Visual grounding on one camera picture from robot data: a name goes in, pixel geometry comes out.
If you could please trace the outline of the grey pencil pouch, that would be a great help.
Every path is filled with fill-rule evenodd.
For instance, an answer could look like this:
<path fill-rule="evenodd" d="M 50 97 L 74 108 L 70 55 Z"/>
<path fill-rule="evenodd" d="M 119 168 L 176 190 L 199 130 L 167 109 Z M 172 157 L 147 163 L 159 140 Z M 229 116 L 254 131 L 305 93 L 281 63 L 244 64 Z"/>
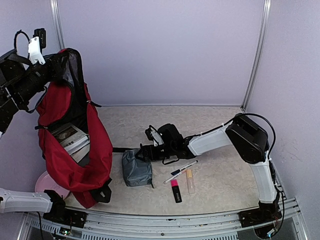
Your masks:
<path fill-rule="evenodd" d="M 153 170 L 151 161 L 135 158 L 138 148 L 126 150 L 121 159 L 122 175 L 127 187 L 153 186 Z"/>

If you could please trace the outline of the red backpack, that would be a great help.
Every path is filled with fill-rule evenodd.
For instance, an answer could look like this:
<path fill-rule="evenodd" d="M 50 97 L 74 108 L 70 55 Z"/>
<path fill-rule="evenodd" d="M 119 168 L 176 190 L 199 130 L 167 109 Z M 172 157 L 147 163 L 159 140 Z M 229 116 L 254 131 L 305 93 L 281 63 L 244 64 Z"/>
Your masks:
<path fill-rule="evenodd" d="M 84 80 L 80 53 L 66 48 L 50 58 L 47 93 L 37 107 L 38 138 L 46 170 L 84 207 L 109 203 L 113 148 Z"/>

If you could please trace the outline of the grey white notebook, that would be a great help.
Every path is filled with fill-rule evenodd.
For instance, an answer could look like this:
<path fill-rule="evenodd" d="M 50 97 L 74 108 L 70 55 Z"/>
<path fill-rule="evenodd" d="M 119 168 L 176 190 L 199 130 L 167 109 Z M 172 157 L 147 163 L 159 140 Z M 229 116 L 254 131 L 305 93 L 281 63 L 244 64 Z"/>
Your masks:
<path fill-rule="evenodd" d="M 79 164 L 90 151 L 90 137 L 71 123 L 64 124 L 51 133 L 66 152 Z"/>

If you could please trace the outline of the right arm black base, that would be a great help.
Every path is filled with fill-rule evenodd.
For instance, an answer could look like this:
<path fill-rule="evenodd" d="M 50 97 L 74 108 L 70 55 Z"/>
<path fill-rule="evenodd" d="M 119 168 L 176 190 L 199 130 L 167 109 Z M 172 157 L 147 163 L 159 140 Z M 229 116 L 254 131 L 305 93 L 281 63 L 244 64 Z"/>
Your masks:
<path fill-rule="evenodd" d="M 272 203 L 259 202 L 258 208 L 240 211 L 238 216 L 241 227 L 246 228 L 280 219 L 282 213 L 276 199 Z"/>

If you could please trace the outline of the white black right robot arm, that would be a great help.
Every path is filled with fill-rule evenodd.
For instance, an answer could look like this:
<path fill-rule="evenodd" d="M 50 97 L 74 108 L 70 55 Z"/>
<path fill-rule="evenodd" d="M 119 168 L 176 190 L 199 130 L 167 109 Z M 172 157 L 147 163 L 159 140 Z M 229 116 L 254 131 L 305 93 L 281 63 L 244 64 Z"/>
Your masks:
<path fill-rule="evenodd" d="M 252 117 L 267 120 L 256 113 L 238 113 L 218 127 L 186 137 L 170 123 L 159 129 L 149 126 L 145 133 L 153 144 L 140 145 L 135 157 L 145 162 L 162 161 L 167 165 L 166 160 L 170 157 L 189 160 L 215 149 L 233 146 L 253 172 L 261 206 L 257 208 L 255 216 L 260 222 L 266 222 L 275 214 L 274 205 L 278 204 L 280 198 L 271 166 L 271 150 L 275 144 L 269 143 L 267 131 Z"/>

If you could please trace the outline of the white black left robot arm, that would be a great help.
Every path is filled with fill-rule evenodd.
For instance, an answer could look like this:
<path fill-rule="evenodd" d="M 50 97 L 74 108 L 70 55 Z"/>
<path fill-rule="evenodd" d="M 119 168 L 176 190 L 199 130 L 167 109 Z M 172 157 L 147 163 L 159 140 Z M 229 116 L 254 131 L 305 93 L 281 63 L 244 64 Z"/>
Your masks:
<path fill-rule="evenodd" d="M 58 54 L 46 55 L 36 63 L 13 49 L 0 57 L 0 134 L 3 136 L 18 111 L 33 113 L 28 105 L 37 93 L 48 91 L 47 83 L 60 78 Z M 53 190 L 42 192 L 12 191 L 1 188 L 0 212 L 50 213 L 63 223 L 70 218 L 65 202 Z"/>

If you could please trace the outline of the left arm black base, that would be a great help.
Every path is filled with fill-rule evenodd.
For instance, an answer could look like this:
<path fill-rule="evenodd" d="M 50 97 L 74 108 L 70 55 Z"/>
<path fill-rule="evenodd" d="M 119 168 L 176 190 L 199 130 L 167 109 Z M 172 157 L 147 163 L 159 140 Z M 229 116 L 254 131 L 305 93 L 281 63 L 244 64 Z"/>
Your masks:
<path fill-rule="evenodd" d="M 45 220 L 70 227 L 84 228 L 86 212 L 66 208 L 65 201 L 54 190 L 46 189 L 44 193 L 49 196 L 52 203 L 50 211 L 43 214 Z"/>

